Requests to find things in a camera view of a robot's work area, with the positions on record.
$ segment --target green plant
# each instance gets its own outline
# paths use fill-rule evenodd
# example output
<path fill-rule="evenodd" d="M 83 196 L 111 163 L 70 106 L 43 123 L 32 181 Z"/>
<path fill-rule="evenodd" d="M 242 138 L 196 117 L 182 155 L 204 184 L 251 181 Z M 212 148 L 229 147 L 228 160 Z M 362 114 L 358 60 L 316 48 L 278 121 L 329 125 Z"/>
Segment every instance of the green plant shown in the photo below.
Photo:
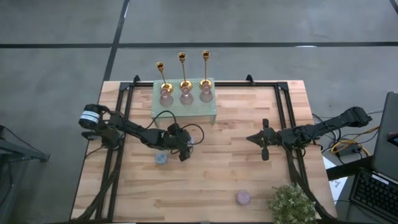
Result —
<path fill-rule="evenodd" d="M 316 223 L 315 202 L 312 202 L 301 189 L 294 184 L 276 189 L 274 198 L 268 201 L 275 224 L 311 224 Z"/>

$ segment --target keyboard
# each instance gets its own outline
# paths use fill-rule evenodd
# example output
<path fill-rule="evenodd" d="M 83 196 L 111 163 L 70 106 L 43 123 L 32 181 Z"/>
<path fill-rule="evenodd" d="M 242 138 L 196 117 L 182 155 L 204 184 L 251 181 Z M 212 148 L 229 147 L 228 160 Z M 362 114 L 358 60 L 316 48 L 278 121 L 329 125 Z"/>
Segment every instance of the keyboard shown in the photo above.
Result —
<path fill-rule="evenodd" d="M 361 169 L 349 200 L 385 219 L 398 223 L 398 185 Z"/>

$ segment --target floor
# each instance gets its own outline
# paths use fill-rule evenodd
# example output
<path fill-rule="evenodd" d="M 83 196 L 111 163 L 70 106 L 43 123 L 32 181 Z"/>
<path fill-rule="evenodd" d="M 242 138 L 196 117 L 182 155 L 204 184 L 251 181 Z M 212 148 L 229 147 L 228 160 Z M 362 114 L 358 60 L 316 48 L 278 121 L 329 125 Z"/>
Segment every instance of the floor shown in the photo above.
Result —
<path fill-rule="evenodd" d="M 398 41 L 398 14 L 389 0 L 130 0 L 121 14 L 124 3 L 128 0 L 0 0 L 0 123 L 51 154 L 47 164 L 29 164 L 13 223 L 68 220 L 87 145 L 77 121 L 84 105 L 98 100 L 103 80 L 159 79 L 158 61 L 167 78 L 180 78 L 180 51 L 187 54 L 187 75 L 203 74 L 205 48 L 116 49 L 114 41 L 360 42 L 209 47 L 208 72 L 216 80 L 247 74 L 256 80 L 304 80 L 313 113 L 325 117 L 351 106 L 381 109 L 386 93 L 397 91 L 398 45 L 367 47 Z M 367 128 L 381 115 L 372 117 Z M 373 151 L 374 142 L 367 149 Z M 345 216 L 344 209 L 338 211 Z"/>

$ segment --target butcher block tabletop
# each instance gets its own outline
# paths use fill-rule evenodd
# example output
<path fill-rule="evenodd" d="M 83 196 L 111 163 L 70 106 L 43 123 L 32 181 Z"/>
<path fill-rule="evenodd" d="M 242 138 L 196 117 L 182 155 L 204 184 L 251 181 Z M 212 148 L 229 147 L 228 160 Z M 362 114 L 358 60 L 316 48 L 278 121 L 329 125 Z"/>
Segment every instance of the butcher block tabletop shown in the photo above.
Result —
<path fill-rule="evenodd" d="M 313 124 L 310 104 L 301 80 L 287 81 L 297 125 Z M 115 110 L 120 82 L 104 82 L 99 104 Z M 287 107 L 282 103 L 286 123 Z M 216 87 L 217 117 L 177 118 L 179 125 L 200 125 L 204 141 L 193 148 L 191 158 L 180 162 L 177 154 L 168 154 L 166 165 L 157 165 L 154 155 L 160 152 L 127 136 L 121 164 L 114 222 L 271 222 L 267 201 L 275 189 L 290 182 L 285 151 L 269 147 L 269 160 L 262 161 L 261 148 L 246 140 L 262 129 L 262 119 L 280 130 L 280 120 L 273 87 Z M 129 120 L 146 127 L 151 120 L 152 87 L 135 87 Z M 160 129 L 172 120 L 164 118 Z M 195 142 L 201 138 L 197 127 L 187 128 Z M 90 142 L 87 153 L 101 146 Z M 72 217 L 81 215 L 90 205 L 101 185 L 106 150 L 91 154 L 83 164 Z M 306 148 L 304 157 L 311 191 L 326 210 L 336 217 L 335 205 L 318 146 Z M 251 195 L 248 205 L 236 202 L 236 193 Z M 110 190 L 105 198 L 105 217 Z"/>

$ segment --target black line on floor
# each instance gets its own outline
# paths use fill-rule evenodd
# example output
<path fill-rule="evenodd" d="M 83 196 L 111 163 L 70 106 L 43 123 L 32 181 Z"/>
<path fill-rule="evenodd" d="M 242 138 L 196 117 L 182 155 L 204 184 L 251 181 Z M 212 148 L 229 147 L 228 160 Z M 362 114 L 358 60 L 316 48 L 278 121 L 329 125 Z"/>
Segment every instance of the black line on floor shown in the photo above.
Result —
<path fill-rule="evenodd" d="M 0 49 L 105 49 L 112 44 L 0 44 Z"/>
<path fill-rule="evenodd" d="M 397 47 L 398 42 L 213 42 L 213 43 L 121 43 L 121 49 L 196 47 Z"/>
<path fill-rule="evenodd" d="M 109 81 L 109 79 L 111 78 L 113 63 L 114 63 L 114 59 L 116 57 L 116 52 L 118 51 L 118 44 L 120 41 L 120 36 L 122 35 L 123 25 L 124 25 L 124 21 L 126 18 L 129 3 L 130 3 L 130 0 L 124 0 L 124 2 L 123 2 L 122 11 L 121 11 L 120 17 L 119 17 L 118 28 L 116 29 L 116 33 L 114 35 L 111 53 L 109 55 L 108 62 L 106 64 L 103 81 Z"/>
<path fill-rule="evenodd" d="M 396 11 L 396 13 L 398 14 L 398 4 L 397 4 L 396 0 L 390 0 L 390 3 L 392 5 L 392 7 L 394 8 L 394 10 Z"/>

